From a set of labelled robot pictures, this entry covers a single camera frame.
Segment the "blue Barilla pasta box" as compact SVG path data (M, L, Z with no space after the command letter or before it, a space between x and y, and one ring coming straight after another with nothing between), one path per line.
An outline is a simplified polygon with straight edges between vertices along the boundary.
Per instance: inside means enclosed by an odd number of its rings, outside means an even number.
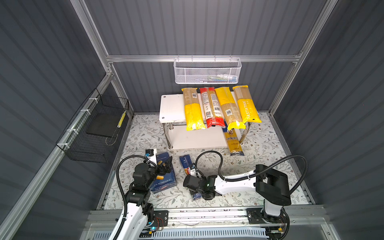
M157 164L158 161L166 161L169 157L169 153L161 153L157 155ZM176 175L174 171L174 167L172 169L172 172L169 174L166 174L165 176L160 176L162 179L156 179L154 183L151 185L150 190L155 194L159 193L161 191L164 191L166 189L172 188L177 185L176 181Z

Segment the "blue Barilla spaghetti box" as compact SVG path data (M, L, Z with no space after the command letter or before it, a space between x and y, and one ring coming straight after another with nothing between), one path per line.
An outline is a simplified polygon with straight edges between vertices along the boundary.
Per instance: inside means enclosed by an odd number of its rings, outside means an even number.
M189 168L193 164L190 155L184 155L179 157L181 165L186 173L186 175L190 175ZM196 191L189 190L192 200L196 201L202 198L202 195Z

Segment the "blue yellow spaghetti bag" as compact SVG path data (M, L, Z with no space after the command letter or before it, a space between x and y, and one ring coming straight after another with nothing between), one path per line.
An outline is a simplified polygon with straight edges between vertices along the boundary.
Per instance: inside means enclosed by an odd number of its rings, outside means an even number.
M244 156L243 149L234 129L223 128L223 133L231 156Z

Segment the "yellow clear spaghetti bag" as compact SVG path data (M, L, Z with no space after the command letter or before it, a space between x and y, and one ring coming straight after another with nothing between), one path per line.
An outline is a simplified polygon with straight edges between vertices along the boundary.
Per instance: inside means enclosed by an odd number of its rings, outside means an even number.
M197 88L183 88L184 110L187 124L187 131L206 129Z

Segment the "red yellow spaghetti bag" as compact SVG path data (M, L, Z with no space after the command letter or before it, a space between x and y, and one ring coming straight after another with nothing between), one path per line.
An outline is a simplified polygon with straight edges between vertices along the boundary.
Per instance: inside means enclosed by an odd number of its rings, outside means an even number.
M200 88L200 94L203 102L207 127L224 128L226 125L215 88Z

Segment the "yellow barcode spaghetti bag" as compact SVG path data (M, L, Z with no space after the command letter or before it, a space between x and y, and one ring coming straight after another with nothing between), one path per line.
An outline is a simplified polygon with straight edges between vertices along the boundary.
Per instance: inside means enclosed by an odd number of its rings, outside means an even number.
M215 89L228 130L245 129L239 108L229 87Z

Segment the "yellow Pastatime spaghetti bag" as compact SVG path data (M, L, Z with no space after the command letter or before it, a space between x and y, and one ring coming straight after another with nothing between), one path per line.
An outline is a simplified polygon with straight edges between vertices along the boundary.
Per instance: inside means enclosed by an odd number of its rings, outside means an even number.
M249 87L247 85L235 86L233 87L233 92L235 94L243 122L261 123L262 121L253 102Z

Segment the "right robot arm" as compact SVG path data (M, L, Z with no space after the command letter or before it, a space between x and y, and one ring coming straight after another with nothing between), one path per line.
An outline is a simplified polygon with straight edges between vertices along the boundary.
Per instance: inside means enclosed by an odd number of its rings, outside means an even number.
M218 174L208 177L202 174L199 177L187 175L183 182L185 188L199 193L206 201L229 193L254 190L264 198L263 208L259 216L265 222L273 223L279 221L281 223L289 223L289 216L285 207L292 204L291 195L302 184L307 175L309 164L305 157L289 155L269 166L256 165L255 170L252 172L242 175L224 176L222 174L224 158L217 151L211 150L200 154L196 159L195 166L202 156L210 153L216 154L220 158ZM292 188L289 186L288 175L275 169L277 165L291 159L301 159L304 162L304 171Z

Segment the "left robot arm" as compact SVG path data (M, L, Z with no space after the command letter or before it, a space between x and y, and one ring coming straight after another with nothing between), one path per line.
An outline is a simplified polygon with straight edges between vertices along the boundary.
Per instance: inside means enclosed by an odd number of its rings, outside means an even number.
M124 191L120 180L121 165L132 158L142 159L143 162L135 166L133 173L134 181L130 184L129 190ZM154 220L154 207L149 203L151 195L150 187L154 181L172 171L172 157L160 165L151 162L149 157L131 155L117 166L116 179L119 191L123 199L123 211L109 237L110 240L137 240L144 228Z

